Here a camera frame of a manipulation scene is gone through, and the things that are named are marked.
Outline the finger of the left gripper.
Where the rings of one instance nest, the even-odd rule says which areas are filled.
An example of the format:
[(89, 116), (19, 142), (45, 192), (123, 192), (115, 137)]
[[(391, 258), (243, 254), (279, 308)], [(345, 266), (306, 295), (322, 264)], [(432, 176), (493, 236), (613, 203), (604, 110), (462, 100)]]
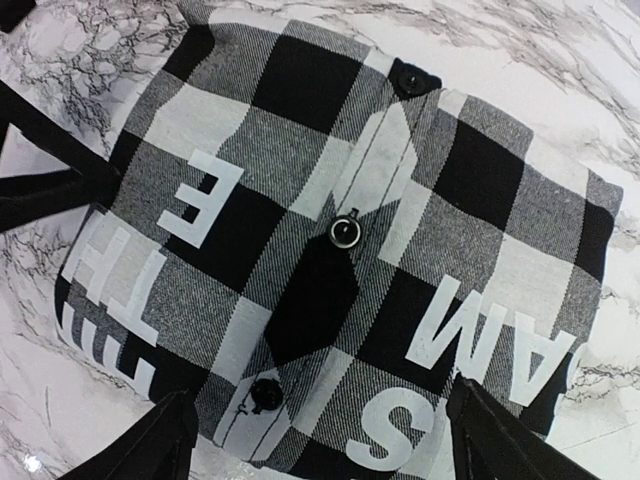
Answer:
[(6, 83), (1, 84), (1, 130), (13, 125), (66, 170), (1, 179), (1, 231), (61, 212), (112, 201), (121, 173), (75, 139)]
[(35, 8), (35, 0), (0, 0), (1, 31), (12, 32)]

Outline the black white plaid shirt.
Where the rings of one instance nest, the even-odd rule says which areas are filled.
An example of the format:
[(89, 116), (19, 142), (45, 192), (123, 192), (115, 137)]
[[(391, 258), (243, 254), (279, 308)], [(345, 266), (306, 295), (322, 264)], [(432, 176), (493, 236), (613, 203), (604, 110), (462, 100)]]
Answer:
[(62, 338), (299, 478), (446, 478), (456, 374), (546, 437), (622, 189), (374, 47), (179, 10), (56, 280)]

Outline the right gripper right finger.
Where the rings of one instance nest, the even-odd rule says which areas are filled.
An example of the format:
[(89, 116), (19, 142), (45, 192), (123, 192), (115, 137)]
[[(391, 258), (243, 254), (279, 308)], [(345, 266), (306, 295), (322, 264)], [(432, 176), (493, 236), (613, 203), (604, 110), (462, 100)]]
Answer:
[(455, 377), (446, 413), (457, 479), (597, 479), (530, 432), (473, 379)]

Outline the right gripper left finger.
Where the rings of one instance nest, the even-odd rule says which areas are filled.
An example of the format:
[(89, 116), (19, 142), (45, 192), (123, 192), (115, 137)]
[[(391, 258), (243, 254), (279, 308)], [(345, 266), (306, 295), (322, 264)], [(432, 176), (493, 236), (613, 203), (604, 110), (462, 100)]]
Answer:
[(174, 392), (87, 462), (86, 479), (186, 479), (198, 435), (192, 395)]

